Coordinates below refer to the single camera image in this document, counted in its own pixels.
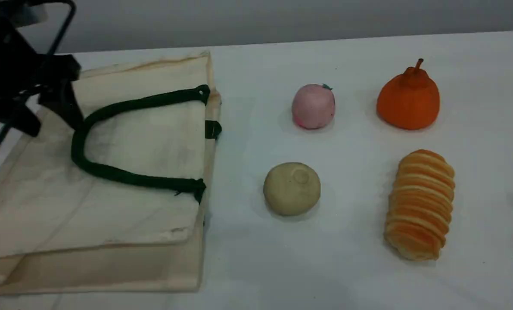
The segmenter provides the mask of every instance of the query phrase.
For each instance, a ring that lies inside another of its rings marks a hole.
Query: toy peach
[[[292,120],[304,129],[326,126],[335,116],[335,96],[332,88],[308,84],[296,92],[292,101]]]

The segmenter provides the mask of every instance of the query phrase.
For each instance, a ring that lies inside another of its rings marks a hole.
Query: bread
[[[443,157],[425,149],[400,161],[389,196],[385,239],[406,259],[438,259],[451,222],[454,175]]]

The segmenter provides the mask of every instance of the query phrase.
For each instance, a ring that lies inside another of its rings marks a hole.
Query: white tabletop
[[[20,296],[0,298],[0,310],[513,309],[513,32],[209,49],[224,131],[201,290]],[[89,69],[196,50],[76,57]],[[440,115],[426,131],[394,129],[376,117],[376,97],[420,57]],[[337,113],[324,130],[291,122],[292,97],[308,83],[333,87]],[[396,164],[415,149],[455,168],[451,231],[436,262],[400,259],[382,238]],[[321,178],[320,204],[302,218],[264,206],[264,177],[285,161]]]

